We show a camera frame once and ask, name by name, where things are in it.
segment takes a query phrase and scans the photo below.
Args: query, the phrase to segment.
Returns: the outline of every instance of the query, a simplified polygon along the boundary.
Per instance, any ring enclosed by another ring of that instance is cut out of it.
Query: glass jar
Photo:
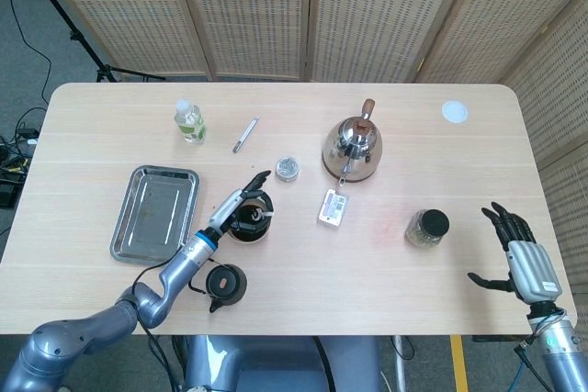
[[[419,210],[406,229],[406,239],[419,248],[433,248],[449,231],[449,219],[440,210]]]

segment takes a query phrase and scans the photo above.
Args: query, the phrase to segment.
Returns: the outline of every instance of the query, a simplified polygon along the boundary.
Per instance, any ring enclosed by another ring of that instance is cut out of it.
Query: white round sticker
[[[443,117],[454,124],[463,123],[468,119],[468,108],[460,101],[446,101],[441,111]]]

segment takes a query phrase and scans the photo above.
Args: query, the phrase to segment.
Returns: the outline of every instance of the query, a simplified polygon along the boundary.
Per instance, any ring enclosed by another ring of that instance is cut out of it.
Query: stainless steel kettle
[[[322,161],[330,174],[353,183],[370,177],[382,156],[382,138],[376,125],[369,120],[376,102],[367,99],[360,117],[350,117],[337,124],[327,136]]]

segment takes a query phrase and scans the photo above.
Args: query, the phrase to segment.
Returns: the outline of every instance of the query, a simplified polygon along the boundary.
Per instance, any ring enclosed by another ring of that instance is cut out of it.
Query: black jar lid
[[[449,219],[441,210],[426,210],[421,217],[421,228],[431,236],[440,237],[449,231]]]

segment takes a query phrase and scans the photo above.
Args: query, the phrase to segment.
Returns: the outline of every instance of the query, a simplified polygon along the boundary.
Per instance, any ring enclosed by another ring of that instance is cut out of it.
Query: silver pen
[[[241,147],[245,143],[245,140],[247,140],[247,137],[249,136],[251,131],[254,129],[255,124],[257,124],[257,121],[259,121],[259,117],[255,117],[254,119],[251,120],[251,123],[249,123],[249,126],[247,126],[247,129],[245,129],[245,132],[243,132],[243,135],[241,135],[241,138],[239,138],[239,140],[237,141],[237,144],[235,144],[235,147],[232,148],[233,153],[237,153],[241,149]]]

